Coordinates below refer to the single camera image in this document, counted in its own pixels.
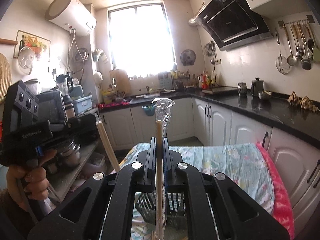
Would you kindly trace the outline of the person's left hand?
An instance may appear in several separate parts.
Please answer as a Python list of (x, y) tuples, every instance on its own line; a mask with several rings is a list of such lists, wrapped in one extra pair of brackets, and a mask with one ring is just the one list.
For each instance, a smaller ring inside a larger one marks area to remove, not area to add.
[(30, 168), (24, 168), (17, 165), (10, 165), (7, 172), (7, 189), (13, 201), (22, 208), (24, 211), (28, 211), (22, 194), (18, 188), (17, 181), (24, 179), (27, 185), (24, 187), (24, 192), (28, 193), (28, 198), (32, 200), (45, 200), (48, 198), (48, 186), (49, 181), (46, 178), (46, 171), (42, 167), (44, 163), (53, 159), (57, 151), (49, 149), (44, 153), (44, 156), (39, 160), (39, 167), (31, 170)]

